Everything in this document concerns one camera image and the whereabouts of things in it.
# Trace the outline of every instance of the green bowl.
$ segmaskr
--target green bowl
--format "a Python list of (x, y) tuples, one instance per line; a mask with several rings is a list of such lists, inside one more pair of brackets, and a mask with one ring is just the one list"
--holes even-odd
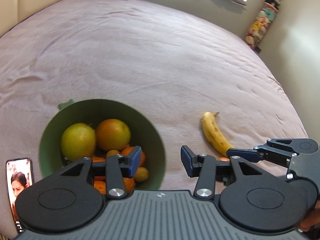
[(49, 122), (40, 142), (39, 165), (43, 177), (65, 165), (60, 140), (70, 125), (83, 122), (96, 129), (103, 120), (115, 118), (129, 126), (132, 134), (130, 145), (140, 146), (146, 154), (144, 167), (149, 171), (149, 179), (137, 184), (137, 188), (159, 189), (165, 172), (164, 145), (155, 127), (142, 114), (130, 106), (106, 99), (70, 100), (59, 107), (62, 110)]

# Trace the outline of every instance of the bed sheet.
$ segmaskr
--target bed sheet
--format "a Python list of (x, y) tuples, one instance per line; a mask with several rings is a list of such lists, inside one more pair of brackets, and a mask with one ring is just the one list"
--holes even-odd
[(237, 148), (307, 137), (281, 85), (234, 34), (142, 0), (60, 1), (0, 38), (0, 232), (9, 237), (16, 233), (5, 162), (31, 157), (40, 180), (42, 132), (71, 98), (117, 100), (143, 113), (165, 145), (167, 190), (196, 183), (180, 161), (181, 145), (219, 156), (202, 135), (203, 112), (220, 112), (221, 130)]

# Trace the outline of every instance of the yellow banana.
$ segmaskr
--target yellow banana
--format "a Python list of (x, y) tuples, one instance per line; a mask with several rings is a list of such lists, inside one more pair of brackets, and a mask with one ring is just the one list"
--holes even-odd
[(223, 156), (227, 157), (227, 150), (234, 148), (231, 143), (225, 138), (220, 131), (215, 117), (217, 113), (205, 112), (201, 117), (202, 131), (206, 139), (212, 144), (212, 146)]

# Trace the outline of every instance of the smartphone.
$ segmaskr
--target smartphone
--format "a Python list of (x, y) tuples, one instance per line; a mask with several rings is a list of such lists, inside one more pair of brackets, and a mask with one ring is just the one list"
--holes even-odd
[(32, 164), (29, 158), (9, 160), (6, 162), (8, 195), (11, 213), (18, 234), (23, 232), (15, 209), (17, 196), (33, 184)]

